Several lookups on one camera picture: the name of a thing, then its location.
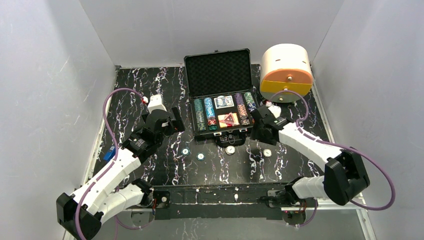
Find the white poker chip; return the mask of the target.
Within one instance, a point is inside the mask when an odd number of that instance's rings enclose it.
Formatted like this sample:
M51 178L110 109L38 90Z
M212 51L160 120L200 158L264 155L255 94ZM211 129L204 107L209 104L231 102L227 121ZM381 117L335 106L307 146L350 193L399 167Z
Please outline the white poker chip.
M270 150L270 149L264 149L263 150L263 155L265 156L265 157L271 157L272 156L272 151Z
M225 148L225 152L227 155L233 155L235 153L235 147L230 145Z

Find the green poker chip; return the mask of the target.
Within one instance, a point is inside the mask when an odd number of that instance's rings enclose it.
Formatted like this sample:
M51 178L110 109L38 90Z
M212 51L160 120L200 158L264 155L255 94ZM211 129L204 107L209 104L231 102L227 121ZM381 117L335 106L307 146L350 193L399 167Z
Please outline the green poker chip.
M190 155L190 154L191 154L191 151L190 151L190 149L189 149L189 148L185 147L185 148L183 148L183 149L181 150L181 153L182 153L184 156L188 156L188 155Z

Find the teal poker chip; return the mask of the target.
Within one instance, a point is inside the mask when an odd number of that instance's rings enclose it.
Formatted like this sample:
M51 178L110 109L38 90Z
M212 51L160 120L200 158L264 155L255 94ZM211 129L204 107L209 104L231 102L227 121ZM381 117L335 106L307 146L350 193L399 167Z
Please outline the teal poker chip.
M203 161L205 159L205 155L203 153L198 153L196 158L198 161Z

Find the blue playing card deck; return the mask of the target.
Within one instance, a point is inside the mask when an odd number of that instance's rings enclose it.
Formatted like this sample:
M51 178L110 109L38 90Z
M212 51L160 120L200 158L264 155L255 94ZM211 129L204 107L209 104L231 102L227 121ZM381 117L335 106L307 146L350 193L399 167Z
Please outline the blue playing card deck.
M231 95L215 97L213 102L216 109L231 108L235 106Z

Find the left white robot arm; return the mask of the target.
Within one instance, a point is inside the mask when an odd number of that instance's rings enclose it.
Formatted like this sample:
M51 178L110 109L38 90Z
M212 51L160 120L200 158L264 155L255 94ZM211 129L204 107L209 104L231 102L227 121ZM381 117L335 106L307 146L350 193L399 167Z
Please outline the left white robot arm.
M96 175L73 193L64 192L56 199L57 221L75 239L91 240L108 219L152 200L152 187L143 180L115 189L157 152L165 138L183 132L185 126L177 107L171 112L154 109L143 115L143 120Z

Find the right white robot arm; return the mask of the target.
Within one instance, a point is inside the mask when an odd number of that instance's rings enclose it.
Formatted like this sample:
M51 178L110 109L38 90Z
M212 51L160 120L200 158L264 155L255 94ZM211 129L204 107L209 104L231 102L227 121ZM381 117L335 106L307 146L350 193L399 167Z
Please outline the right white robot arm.
M303 199L330 199L344 206L370 185L362 157L351 150L321 143L320 138L303 130L298 123L275 117L266 106L251 113L254 125L251 139L262 143L287 145L313 161L323 175L297 177L285 185L275 200L294 204Z

